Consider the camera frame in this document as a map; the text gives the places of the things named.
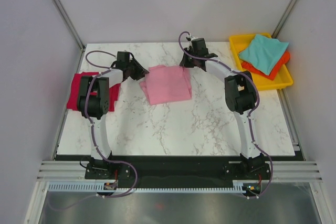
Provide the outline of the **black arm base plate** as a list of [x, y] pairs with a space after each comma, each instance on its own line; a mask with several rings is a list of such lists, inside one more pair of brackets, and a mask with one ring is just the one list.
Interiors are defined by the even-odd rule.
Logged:
[[265, 182], [271, 169], [243, 173], [238, 156], [113, 156], [110, 170], [89, 172], [85, 179], [112, 180], [126, 188], [163, 187], [226, 187], [235, 180]]

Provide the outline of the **teal folded t shirt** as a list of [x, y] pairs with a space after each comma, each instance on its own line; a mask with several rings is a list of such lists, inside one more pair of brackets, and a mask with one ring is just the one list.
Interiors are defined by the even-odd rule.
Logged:
[[283, 55], [289, 46], [288, 42], [268, 38], [256, 34], [246, 49], [242, 50], [239, 59], [251, 64], [256, 70], [269, 76], [275, 67], [284, 64]]

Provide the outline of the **yellow plastic tray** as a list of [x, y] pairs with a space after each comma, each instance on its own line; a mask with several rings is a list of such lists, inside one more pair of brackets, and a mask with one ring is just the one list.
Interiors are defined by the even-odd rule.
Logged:
[[[242, 67], [242, 60], [239, 58], [239, 53], [245, 50], [256, 34], [242, 34], [229, 36], [230, 50], [233, 55], [235, 67], [240, 71], [246, 69]], [[263, 77], [260, 74], [252, 73], [253, 81], [259, 91], [284, 89], [293, 85], [293, 79], [286, 65], [282, 65], [275, 76], [274, 80]]]

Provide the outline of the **orange folded t shirt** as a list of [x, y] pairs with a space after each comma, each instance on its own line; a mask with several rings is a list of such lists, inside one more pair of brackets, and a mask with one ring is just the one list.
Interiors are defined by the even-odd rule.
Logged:
[[241, 66], [243, 68], [245, 68], [246, 70], [250, 71], [251, 73], [255, 73], [258, 74], [262, 77], [265, 77], [271, 81], [274, 81], [276, 75], [278, 74], [280, 68], [285, 65], [288, 61], [290, 60], [290, 52], [289, 51], [285, 51], [284, 54], [282, 55], [282, 57], [279, 59], [279, 61], [276, 63], [276, 65], [273, 67], [272, 71], [270, 72], [269, 75], [264, 74], [263, 72], [261, 72], [260, 70], [256, 69], [252, 64], [243, 61], [241, 63]]

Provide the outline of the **left aluminium corner post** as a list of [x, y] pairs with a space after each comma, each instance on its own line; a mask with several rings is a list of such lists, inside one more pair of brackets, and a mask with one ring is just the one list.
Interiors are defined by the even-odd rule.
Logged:
[[85, 50], [85, 45], [82, 42], [77, 30], [75, 29], [75, 26], [73, 24], [73, 22], [71, 21], [66, 9], [64, 8], [61, 0], [52, 0], [56, 10], [58, 11], [61, 19], [63, 20], [63, 22], [65, 23], [67, 29], [69, 30], [71, 36], [73, 37], [73, 39], [75, 40], [76, 44], [78, 45], [78, 47], [80, 48], [81, 51]]

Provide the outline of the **aluminium frame rail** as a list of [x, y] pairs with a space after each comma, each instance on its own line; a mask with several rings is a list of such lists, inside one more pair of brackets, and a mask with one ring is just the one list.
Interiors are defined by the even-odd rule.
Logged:
[[[274, 161], [274, 182], [320, 182], [322, 176], [315, 162]], [[38, 181], [82, 181], [85, 170], [76, 161], [43, 161]]]

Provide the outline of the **folded magenta t shirt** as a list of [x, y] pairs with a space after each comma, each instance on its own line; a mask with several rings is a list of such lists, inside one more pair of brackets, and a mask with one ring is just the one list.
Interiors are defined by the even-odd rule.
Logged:
[[[82, 73], [76, 73], [74, 75], [72, 79], [72, 83], [71, 83], [70, 96], [69, 96], [67, 106], [66, 106], [67, 109], [78, 111], [77, 98], [79, 94], [79, 85], [80, 85], [81, 77], [82, 76], [94, 76], [97, 74], [98, 72], [82, 72]], [[120, 87], [121, 87], [121, 84], [118, 83], [109, 89], [109, 93], [110, 93], [109, 112], [115, 111], [115, 103], [117, 102], [119, 98]]]

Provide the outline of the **right aluminium corner post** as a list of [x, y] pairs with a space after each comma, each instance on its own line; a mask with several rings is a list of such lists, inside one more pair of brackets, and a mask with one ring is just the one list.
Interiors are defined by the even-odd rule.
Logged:
[[288, 18], [290, 17], [292, 11], [294, 10], [295, 6], [298, 4], [299, 0], [290, 0], [288, 5], [286, 6], [279, 22], [277, 23], [273, 33], [272, 38], [278, 38], [280, 32], [284, 28]]

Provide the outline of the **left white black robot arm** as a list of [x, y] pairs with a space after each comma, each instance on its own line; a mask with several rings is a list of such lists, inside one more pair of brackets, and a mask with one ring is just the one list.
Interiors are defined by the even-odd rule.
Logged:
[[115, 173], [116, 161], [112, 161], [112, 150], [108, 143], [106, 115], [110, 107], [110, 88], [131, 78], [138, 81], [149, 72], [129, 51], [119, 51], [116, 60], [104, 71], [93, 76], [82, 76], [79, 83], [77, 109], [89, 121], [91, 157], [87, 170], [111, 178]]

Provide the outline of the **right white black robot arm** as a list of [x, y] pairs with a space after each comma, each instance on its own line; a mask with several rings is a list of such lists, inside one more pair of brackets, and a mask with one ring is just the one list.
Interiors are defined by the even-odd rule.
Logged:
[[183, 51], [180, 66], [185, 68], [198, 67], [214, 75], [224, 83], [225, 102], [233, 112], [241, 143], [240, 172], [248, 179], [254, 178], [259, 171], [267, 170], [265, 154], [257, 146], [254, 133], [253, 112], [260, 103], [259, 93], [253, 82], [250, 72], [239, 72], [218, 59], [218, 55], [210, 53], [204, 38], [192, 36], [185, 32], [188, 47], [183, 47], [181, 37], [178, 43]]

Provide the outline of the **aluminium corner post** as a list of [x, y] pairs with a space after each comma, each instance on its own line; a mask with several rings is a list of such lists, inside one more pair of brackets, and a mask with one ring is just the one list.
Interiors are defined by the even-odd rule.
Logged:
[[278, 38], [280, 32], [284, 28], [288, 18], [290, 17], [292, 11], [294, 10], [295, 6], [298, 4], [299, 0], [290, 0], [288, 5], [286, 6], [279, 22], [277, 23], [273, 33], [272, 38]]
[[73, 37], [73, 39], [75, 40], [76, 44], [78, 45], [78, 47], [80, 48], [81, 51], [85, 50], [85, 45], [82, 42], [77, 30], [75, 29], [75, 26], [73, 24], [73, 22], [71, 21], [66, 9], [64, 8], [61, 0], [52, 0], [56, 10], [58, 11], [61, 19], [63, 20], [63, 22], [65, 23], [67, 29], [69, 30], [71, 36]]

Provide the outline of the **pink t shirt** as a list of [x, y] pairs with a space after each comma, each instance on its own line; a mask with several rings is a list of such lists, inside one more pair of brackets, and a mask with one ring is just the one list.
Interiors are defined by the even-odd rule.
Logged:
[[186, 101], [192, 98], [191, 75], [187, 68], [158, 65], [149, 68], [140, 82], [150, 105]]

